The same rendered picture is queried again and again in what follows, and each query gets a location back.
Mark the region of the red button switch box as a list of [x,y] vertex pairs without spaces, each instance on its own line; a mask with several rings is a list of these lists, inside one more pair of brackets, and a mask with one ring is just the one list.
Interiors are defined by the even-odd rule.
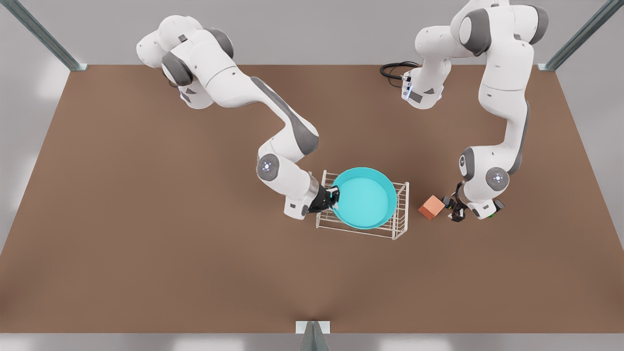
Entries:
[[435,218],[442,209],[445,209],[446,205],[434,195],[431,195],[426,202],[424,202],[421,207],[419,207],[418,211],[421,213],[427,220],[432,220]]

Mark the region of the turquoise round plate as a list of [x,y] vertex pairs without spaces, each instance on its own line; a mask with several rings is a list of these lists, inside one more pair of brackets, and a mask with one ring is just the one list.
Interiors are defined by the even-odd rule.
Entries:
[[340,193],[334,213],[351,227],[363,230],[380,227],[396,211],[396,188],[388,177],[375,169],[349,169],[339,174],[332,186]]

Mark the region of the silver frame post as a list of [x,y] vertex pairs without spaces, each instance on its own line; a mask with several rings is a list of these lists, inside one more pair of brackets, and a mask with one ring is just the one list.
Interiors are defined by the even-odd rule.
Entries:
[[329,351],[325,334],[330,332],[330,321],[295,322],[295,333],[303,335],[299,351]]
[[9,13],[28,29],[69,71],[85,71],[88,65],[79,63],[64,46],[45,29],[19,0],[0,0]]
[[607,0],[547,63],[537,64],[539,71],[555,72],[559,69],[582,44],[623,6],[624,0]]

